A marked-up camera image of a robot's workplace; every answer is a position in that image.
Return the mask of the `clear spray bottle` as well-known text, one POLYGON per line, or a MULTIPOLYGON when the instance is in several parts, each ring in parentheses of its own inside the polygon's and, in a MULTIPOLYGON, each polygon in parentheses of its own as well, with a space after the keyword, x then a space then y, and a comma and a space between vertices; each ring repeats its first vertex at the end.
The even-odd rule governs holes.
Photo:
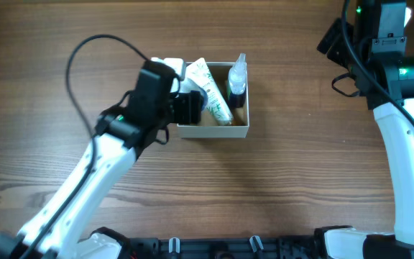
POLYGON ((227 98, 231 108, 241 108, 245 103, 247 92, 246 54, 241 53, 228 74, 227 98))

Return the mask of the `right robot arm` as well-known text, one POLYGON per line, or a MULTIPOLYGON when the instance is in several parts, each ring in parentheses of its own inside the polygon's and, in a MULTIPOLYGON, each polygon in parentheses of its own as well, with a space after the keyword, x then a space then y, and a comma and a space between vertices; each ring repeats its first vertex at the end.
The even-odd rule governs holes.
POLYGON ((319 228, 321 258, 414 258, 414 56, 405 53, 412 12, 405 1, 358 1, 355 22, 342 14, 318 51, 346 69, 382 134, 395 199, 391 233, 351 226, 319 228))

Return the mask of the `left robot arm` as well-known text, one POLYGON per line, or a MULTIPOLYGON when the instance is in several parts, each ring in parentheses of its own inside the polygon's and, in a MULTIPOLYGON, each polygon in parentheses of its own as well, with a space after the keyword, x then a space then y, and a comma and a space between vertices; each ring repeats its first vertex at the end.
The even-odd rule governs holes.
POLYGON ((16 236, 0 233, 0 258, 132 258, 128 238, 107 228, 81 234, 113 185, 157 142, 171 123, 199 122, 203 97, 183 93, 186 63, 152 58, 144 63, 126 106, 104 110, 73 172, 47 205, 16 236))

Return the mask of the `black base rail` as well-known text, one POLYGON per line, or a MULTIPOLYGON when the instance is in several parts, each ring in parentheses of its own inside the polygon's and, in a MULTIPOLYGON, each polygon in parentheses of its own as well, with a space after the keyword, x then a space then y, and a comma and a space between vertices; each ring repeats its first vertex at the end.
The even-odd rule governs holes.
POLYGON ((313 237, 253 235, 248 238, 132 238, 131 259, 306 259, 320 258, 313 237))

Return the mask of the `white cardboard box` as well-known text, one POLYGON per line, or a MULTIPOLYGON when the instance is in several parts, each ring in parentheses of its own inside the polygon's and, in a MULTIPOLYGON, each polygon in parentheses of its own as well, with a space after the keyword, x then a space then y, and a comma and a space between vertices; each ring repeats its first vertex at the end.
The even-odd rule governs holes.
MULTIPOLYGON (((233 62, 206 62, 218 88, 226 99, 226 83, 229 70, 233 62)), ((208 113, 202 113, 200 124, 182 125, 177 124, 178 135, 180 138, 245 138, 249 131, 249 85, 246 88, 244 105, 238 109, 232 109, 234 115, 233 124, 230 126, 220 126, 216 120, 208 113)))

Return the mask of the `cotton swab tub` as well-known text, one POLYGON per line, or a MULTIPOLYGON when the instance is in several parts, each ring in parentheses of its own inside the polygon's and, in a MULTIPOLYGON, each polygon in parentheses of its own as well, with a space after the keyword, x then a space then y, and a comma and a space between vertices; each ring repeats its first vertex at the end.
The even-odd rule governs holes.
POLYGON ((201 111, 204 111, 208 103, 208 95, 195 81, 190 78, 185 78, 180 82, 180 94, 188 94, 191 91, 198 91, 201 94, 201 111))

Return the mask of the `white leaf-print tube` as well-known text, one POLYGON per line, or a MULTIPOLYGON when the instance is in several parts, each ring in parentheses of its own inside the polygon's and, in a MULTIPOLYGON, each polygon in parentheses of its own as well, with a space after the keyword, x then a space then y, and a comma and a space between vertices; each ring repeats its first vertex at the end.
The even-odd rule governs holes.
POLYGON ((187 67, 188 78, 195 82, 207 94, 207 111, 218 125, 232 125, 233 115, 220 92, 206 60, 199 58, 187 67))

